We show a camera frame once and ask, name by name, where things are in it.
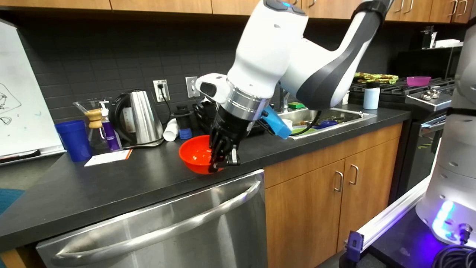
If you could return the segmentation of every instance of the drawing on whiteboard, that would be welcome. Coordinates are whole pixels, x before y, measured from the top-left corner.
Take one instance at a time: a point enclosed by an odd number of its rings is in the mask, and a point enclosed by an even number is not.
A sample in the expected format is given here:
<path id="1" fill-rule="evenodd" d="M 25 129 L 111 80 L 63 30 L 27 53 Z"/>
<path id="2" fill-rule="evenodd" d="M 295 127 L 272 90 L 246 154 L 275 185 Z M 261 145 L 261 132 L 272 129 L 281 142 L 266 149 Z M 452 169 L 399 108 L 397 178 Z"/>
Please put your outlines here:
<path id="1" fill-rule="evenodd" d="M 0 117 L 0 121 L 2 121 L 4 125 L 8 125 L 11 123 L 11 117 L 8 117 L 8 116 Z"/>
<path id="2" fill-rule="evenodd" d="M 4 84 L 0 83 L 0 114 L 6 113 L 20 106 L 21 103 L 17 100 L 17 98 L 15 98 L 15 96 L 10 93 Z"/>

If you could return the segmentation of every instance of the stainless steel dishwasher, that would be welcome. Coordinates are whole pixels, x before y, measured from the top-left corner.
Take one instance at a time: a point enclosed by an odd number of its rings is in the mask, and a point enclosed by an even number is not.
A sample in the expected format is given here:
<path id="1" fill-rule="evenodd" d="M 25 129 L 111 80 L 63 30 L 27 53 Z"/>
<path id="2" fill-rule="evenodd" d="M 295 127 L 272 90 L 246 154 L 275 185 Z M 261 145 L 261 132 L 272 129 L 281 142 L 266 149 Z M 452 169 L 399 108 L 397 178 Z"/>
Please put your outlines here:
<path id="1" fill-rule="evenodd" d="M 265 268 L 264 171 L 40 242 L 37 250 L 48 268 Z"/>

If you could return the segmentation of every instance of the stainless steel kettle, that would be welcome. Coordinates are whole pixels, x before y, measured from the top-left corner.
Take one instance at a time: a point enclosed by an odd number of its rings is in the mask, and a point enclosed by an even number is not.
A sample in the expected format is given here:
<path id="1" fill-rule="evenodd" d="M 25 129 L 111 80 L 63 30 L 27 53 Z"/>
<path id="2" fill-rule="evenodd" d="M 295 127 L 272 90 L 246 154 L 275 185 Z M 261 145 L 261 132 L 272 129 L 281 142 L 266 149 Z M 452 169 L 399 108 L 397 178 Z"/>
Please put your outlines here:
<path id="1" fill-rule="evenodd" d="M 109 121 L 119 136 L 128 142 L 124 148 L 154 147 L 163 142 L 162 123 L 146 91 L 135 89 L 119 95 L 109 107 Z"/>

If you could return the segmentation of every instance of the blue plastic cup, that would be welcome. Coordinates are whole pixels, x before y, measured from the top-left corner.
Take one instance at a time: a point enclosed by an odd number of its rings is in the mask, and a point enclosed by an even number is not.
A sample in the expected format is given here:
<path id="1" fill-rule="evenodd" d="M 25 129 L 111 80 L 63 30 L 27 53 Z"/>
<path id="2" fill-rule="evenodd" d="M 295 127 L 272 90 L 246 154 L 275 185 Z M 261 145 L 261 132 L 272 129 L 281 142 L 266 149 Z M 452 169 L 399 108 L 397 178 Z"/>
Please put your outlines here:
<path id="1" fill-rule="evenodd" d="M 91 147 L 89 146 L 84 121 L 68 121 L 56 124 L 55 127 L 73 162 L 85 161 L 91 158 Z"/>

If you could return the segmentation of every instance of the electrical outlet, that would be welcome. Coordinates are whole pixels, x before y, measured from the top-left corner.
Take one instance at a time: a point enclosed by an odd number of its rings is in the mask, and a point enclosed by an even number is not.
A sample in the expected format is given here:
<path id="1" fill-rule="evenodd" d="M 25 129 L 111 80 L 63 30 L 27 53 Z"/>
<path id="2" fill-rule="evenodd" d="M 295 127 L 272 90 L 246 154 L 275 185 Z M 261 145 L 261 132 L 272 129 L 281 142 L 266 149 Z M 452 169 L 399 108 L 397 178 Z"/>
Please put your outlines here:
<path id="1" fill-rule="evenodd" d="M 165 100 L 170 101 L 169 86 L 167 86 L 167 80 L 153 80 L 155 96 L 157 97 L 157 102 L 161 103 Z M 159 88 L 159 85 L 163 85 L 162 91 Z"/>
<path id="2" fill-rule="evenodd" d="M 200 97 L 200 91 L 195 88 L 195 82 L 197 81 L 196 76 L 185 77 L 185 81 L 187 82 L 187 93 L 188 97 Z"/>

